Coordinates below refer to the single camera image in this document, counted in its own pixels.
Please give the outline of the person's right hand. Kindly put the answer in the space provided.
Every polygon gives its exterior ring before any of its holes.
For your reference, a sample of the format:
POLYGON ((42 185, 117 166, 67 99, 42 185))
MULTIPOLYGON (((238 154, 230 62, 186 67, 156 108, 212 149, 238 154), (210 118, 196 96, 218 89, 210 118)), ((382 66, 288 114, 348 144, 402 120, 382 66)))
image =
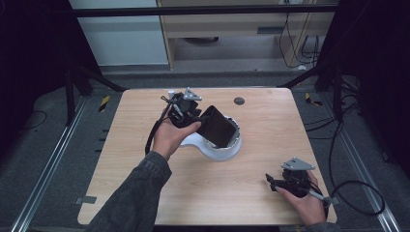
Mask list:
POLYGON ((277 190, 296 210, 305 226, 327 221, 325 210, 320 199, 310 194, 299 198, 284 188, 277 188, 277 190))

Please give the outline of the black wallet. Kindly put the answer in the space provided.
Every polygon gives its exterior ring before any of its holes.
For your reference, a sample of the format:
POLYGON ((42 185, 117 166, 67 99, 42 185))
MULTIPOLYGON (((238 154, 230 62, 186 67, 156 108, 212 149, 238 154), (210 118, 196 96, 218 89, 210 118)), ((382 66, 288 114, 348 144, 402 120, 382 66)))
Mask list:
POLYGON ((202 125, 197 133, 219 148, 226 148, 236 128, 215 106, 209 106, 201 115, 202 125))

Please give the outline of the black metal stand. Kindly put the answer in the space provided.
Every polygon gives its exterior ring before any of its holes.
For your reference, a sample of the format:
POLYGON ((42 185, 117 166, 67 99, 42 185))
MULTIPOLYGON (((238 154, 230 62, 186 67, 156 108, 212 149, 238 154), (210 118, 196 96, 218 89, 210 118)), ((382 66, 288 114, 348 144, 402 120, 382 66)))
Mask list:
POLYGON ((339 122, 343 121, 341 108, 341 90, 342 90, 342 63, 340 61, 323 62, 314 68, 303 72, 296 78, 278 85, 278 88, 291 89, 298 83, 301 83, 311 76, 317 75, 315 89, 319 92, 326 90, 330 84, 333 84, 333 113, 339 122))
POLYGON ((93 87, 89 83, 88 79, 98 81, 100 84, 108 87, 109 89, 116 92, 126 91, 125 87, 117 85, 110 80, 104 78, 101 74, 93 72, 84 66, 76 65, 71 66, 67 69, 65 73, 65 84, 66 84, 66 101, 67 101, 67 123, 69 126, 75 116, 75 105, 74 105, 74 93, 73 90, 77 89, 81 96, 90 96, 93 93, 93 87))

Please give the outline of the white cabinet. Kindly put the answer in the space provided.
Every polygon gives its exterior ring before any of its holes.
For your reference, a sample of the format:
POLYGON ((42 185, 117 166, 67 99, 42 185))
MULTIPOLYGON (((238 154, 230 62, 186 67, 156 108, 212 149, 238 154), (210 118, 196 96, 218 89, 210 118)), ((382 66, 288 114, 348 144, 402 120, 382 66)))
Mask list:
MULTIPOLYGON (((156 0, 69 0, 74 10, 156 7, 156 0)), ((167 65, 158 16, 81 17, 80 26, 101 67, 167 65)))

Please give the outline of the person's left hand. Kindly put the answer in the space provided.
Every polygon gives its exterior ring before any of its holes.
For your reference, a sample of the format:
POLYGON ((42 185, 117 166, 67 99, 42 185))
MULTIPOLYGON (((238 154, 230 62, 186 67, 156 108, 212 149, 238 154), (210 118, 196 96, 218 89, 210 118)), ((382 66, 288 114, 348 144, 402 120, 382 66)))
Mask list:
POLYGON ((160 154, 166 160, 176 152, 182 141, 196 132, 201 126, 200 122, 194 122, 185 128, 175 127, 169 119, 161 122, 154 135, 152 150, 160 154))

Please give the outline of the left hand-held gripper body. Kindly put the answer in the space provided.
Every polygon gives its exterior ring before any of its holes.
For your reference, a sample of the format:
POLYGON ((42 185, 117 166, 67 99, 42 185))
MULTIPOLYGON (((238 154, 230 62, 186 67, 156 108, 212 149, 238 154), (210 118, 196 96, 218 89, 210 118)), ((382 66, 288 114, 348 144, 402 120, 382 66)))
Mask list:
POLYGON ((168 118, 177 128, 185 128, 192 123, 193 111, 198 109, 198 102, 202 98, 196 95, 190 87, 187 87, 184 92, 176 93, 174 90, 168 92, 170 109, 168 118))

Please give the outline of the black horizontal bar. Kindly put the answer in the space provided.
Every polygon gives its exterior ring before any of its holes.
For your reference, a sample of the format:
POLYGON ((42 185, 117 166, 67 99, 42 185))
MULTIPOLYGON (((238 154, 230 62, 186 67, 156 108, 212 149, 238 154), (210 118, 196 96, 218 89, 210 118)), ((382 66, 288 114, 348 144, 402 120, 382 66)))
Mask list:
POLYGON ((313 5, 238 5, 238 6, 194 6, 156 7, 124 9, 79 9, 67 11, 76 17, 104 16, 151 16, 151 15, 234 15, 234 14, 281 14, 281 13, 330 13, 338 4, 313 5))

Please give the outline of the wooden desk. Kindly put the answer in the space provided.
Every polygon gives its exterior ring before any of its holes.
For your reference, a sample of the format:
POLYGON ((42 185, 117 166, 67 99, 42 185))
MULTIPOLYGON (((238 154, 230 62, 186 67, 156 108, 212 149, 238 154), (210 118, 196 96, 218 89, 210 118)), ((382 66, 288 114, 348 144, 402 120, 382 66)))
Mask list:
MULTIPOLYGON (((338 0, 157 0, 160 7, 238 5, 319 5, 338 0)), ((196 14, 163 15, 164 36, 169 39, 239 36, 273 36, 288 66, 301 62, 299 53, 307 36, 327 34, 334 14, 196 14)))

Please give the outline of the metal floor rail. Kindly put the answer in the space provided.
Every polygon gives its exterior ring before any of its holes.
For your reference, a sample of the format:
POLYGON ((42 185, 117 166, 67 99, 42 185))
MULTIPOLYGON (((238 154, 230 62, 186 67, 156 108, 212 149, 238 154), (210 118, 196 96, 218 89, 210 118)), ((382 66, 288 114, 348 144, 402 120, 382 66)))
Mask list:
POLYGON ((54 173, 63 157, 72 137, 75 129, 83 115, 84 108, 88 102, 88 97, 80 97, 78 104, 74 109, 74 116, 69 124, 64 127, 64 130, 56 143, 50 158, 48 159, 41 176, 35 184, 30 196, 28 197, 24 207, 18 214, 15 222, 13 223, 10 232, 26 232, 35 213, 37 212, 45 192, 52 180, 54 173))
MULTIPOLYGON (((379 189, 370 175, 370 172, 367 170, 365 163, 360 158, 360 153, 346 128, 340 128, 339 137, 346 151, 346 156, 349 158, 358 179, 361 182, 371 185, 375 189, 379 189)), ((364 191, 372 207, 372 211, 374 213, 378 212, 377 218, 383 230, 385 232, 402 232, 387 201, 381 195, 377 195, 376 192, 369 187, 364 187, 364 191)))

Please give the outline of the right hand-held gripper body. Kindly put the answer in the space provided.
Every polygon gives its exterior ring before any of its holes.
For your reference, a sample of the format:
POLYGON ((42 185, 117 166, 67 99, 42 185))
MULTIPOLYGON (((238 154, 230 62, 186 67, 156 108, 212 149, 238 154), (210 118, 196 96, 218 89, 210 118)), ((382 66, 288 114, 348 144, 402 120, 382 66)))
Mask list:
POLYGON ((284 188, 299 198, 305 197, 310 189, 308 170, 314 170, 315 166, 294 157, 284 162, 281 167, 285 180, 284 188))

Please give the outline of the white stand with pole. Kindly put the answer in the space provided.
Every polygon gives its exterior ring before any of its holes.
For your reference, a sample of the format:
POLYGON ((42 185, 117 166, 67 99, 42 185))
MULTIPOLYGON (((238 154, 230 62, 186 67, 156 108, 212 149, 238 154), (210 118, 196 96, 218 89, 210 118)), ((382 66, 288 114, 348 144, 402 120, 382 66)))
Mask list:
POLYGON ((233 158, 240 150, 242 146, 242 137, 240 136, 237 143, 231 149, 213 149, 207 144, 207 139, 202 137, 200 134, 194 132, 193 134, 186 137, 181 143, 182 146, 194 146, 196 147, 205 157, 210 160, 224 161, 233 158))

